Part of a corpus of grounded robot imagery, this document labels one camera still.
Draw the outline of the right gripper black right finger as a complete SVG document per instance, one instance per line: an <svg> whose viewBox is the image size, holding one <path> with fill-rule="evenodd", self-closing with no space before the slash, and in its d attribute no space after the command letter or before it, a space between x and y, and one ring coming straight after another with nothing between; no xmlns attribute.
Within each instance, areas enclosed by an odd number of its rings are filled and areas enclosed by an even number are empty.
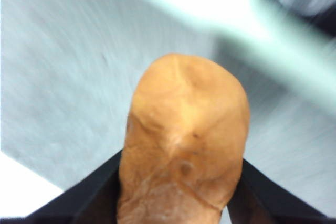
<svg viewBox="0 0 336 224"><path fill-rule="evenodd" d="M285 190L247 160L236 191L227 205L231 223L335 223Z"/></svg>

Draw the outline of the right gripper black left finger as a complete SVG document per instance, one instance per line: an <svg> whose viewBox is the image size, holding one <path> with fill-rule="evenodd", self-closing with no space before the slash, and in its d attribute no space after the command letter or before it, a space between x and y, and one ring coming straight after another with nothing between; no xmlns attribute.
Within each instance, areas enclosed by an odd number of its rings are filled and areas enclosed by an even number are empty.
<svg viewBox="0 0 336 224"><path fill-rule="evenodd" d="M121 152L23 223L116 223Z"/></svg>

